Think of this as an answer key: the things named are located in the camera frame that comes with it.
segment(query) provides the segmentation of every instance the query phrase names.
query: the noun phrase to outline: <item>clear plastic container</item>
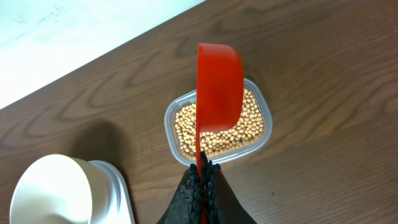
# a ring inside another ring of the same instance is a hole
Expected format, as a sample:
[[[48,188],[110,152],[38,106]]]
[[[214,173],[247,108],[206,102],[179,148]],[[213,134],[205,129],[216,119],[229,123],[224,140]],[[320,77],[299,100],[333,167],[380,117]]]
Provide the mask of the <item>clear plastic container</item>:
[[[252,93],[254,93],[254,97],[258,104],[259,110],[265,121],[264,132],[257,141],[255,141],[250,145],[243,146],[238,149],[219,154],[217,156],[209,157],[209,159],[211,159],[213,163],[222,164],[224,162],[232,161],[240,157],[243,157],[249,153],[252,153],[261,148],[271,136],[272,118],[264,97],[262,96],[256,84],[254,84],[252,81],[248,80],[247,78],[244,79],[244,88],[251,90]],[[181,162],[186,166],[189,166],[192,163],[196,164],[196,161],[191,160],[182,154],[177,135],[177,130],[175,128],[175,114],[178,111],[180,111],[184,106],[196,103],[196,100],[197,100],[197,91],[193,90],[190,93],[187,93],[174,100],[167,108],[166,114],[164,116],[164,126],[166,129],[167,140],[169,141],[172,154],[174,155],[176,160],[178,160],[179,162]]]

